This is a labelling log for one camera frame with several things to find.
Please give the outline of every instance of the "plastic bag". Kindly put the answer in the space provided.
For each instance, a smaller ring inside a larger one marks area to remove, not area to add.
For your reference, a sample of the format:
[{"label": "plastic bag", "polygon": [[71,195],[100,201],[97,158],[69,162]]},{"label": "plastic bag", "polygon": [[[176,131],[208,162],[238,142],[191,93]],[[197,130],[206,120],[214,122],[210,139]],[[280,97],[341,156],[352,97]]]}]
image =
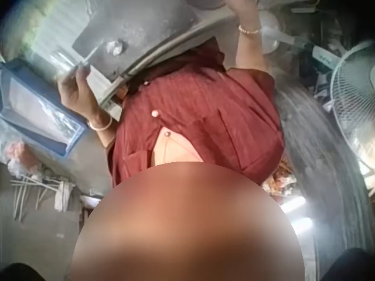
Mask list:
[{"label": "plastic bag", "polygon": [[21,135],[0,118],[0,162],[8,164],[10,159],[6,155],[6,148],[12,142],[22,141]]}]

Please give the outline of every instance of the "blurred region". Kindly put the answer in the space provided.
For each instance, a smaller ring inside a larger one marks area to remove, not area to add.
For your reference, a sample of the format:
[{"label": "blurred region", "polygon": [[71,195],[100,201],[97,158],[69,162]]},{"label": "blurred region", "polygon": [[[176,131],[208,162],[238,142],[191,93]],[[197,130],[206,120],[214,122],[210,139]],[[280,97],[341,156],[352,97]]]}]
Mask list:
[{"label": "blurred region", "polygon": [[260,187],[207,163],[150,168],[117,186],[79,236],[72,280],[303,280],[287,216]]}]

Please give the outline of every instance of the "white pipe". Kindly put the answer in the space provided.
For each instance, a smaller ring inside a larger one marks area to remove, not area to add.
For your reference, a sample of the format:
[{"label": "white pipe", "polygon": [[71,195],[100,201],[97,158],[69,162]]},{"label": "white pipe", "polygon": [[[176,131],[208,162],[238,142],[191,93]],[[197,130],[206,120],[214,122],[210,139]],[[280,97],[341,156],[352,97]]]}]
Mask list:
[{"label": "white pipe", "polygon": [[57,191],[58,191],[58,189],[55,189],[55,188],[53,188],[53,187],[51,187],[51,186],[48,186],[48,185],[46,185],[46,184],[44,184],[44,183],[39,183],[38,181],[32,179],[31,177],[25,176],[25,178],[27,178],[28,180],[30,180],[30,181],[32,181],[32,182],[34,182],[34,183],[39,184],[40,186],[45,187],[46,189],[53,190],[54,192],[57,192]]},{"label": "white pipe", "polygon": [[293,46],[295,44],[295,38],[293,36],[290,36],[290,35],[288,35],[284,32],[281,32],[277,29],[273,29],[273,28],[269,28],[269,27],[265,26],[264,28],[262,28],[262,34],[267,36],[267,37],[278,40],[280,42],[286,43],[286,44],[290,44],[290,45],[293,45]]}]

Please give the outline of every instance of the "woman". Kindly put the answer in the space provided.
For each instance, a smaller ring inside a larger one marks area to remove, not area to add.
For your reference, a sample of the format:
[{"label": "woman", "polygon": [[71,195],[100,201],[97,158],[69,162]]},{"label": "woman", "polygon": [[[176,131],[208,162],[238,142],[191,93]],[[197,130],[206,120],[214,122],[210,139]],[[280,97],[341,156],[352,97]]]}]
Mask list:
[{"label": "woman", "polygon": [[59,82],[62,103],[85,117],[108,149],[113,185],[169,162],[207,162],[261,184],[284,151],[274,80],[267,73],[254,0],[226,0],[240,20],[237,68],[217,43],[163,62],[132,80],[119,123],[102,110],[79,67]]}]

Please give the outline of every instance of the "metal plate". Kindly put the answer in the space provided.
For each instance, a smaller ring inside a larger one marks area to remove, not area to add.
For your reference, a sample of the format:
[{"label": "metal plate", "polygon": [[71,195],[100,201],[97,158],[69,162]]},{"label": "metal plate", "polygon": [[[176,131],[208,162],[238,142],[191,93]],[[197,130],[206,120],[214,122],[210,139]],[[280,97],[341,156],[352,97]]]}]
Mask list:
[{"label": "metal plate", "polygon": [[[93,17],[73,49],[87,57],[101,45],[89,63],[114,81],[147,53],[188,30],[196,19],[183,0],[111,0]],[[119,56],[106,51],[107,42],[114,39],[126,45]]]}]

